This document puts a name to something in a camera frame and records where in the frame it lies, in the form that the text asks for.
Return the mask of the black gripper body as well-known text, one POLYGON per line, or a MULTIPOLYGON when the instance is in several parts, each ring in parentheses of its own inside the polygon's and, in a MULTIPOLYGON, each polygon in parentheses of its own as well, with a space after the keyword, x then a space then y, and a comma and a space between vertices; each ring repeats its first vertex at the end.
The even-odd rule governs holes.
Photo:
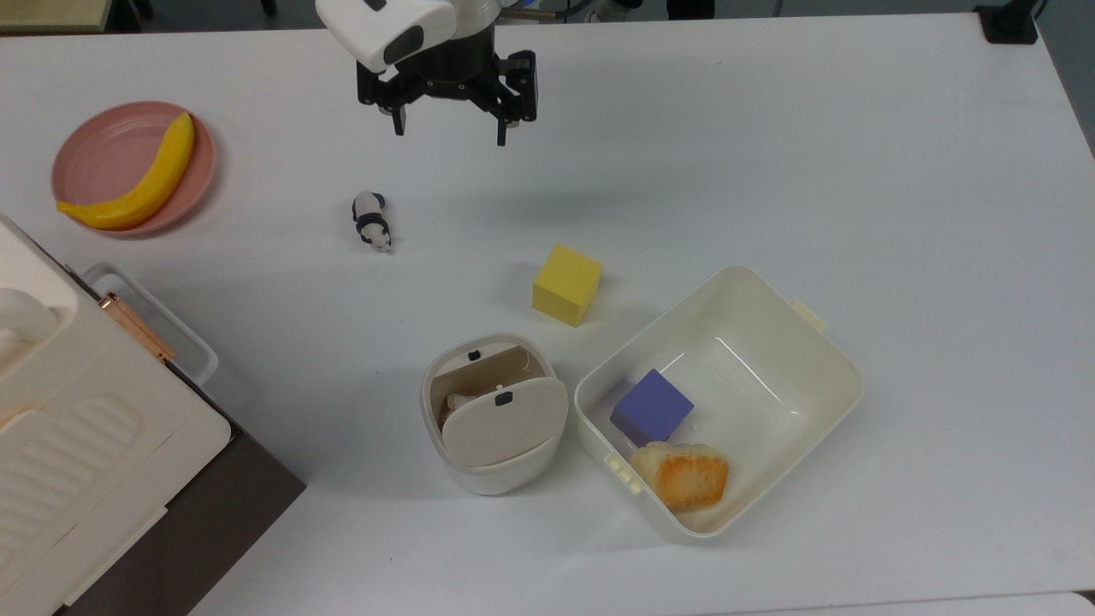
POLYGON ((357 98, 389 114, 423 97, 468 101, 499 123, 534 121, 535 67, 534 51, 502 57, 493 34, 476 34, 400 60, 388 80, 359 63, 357 98))

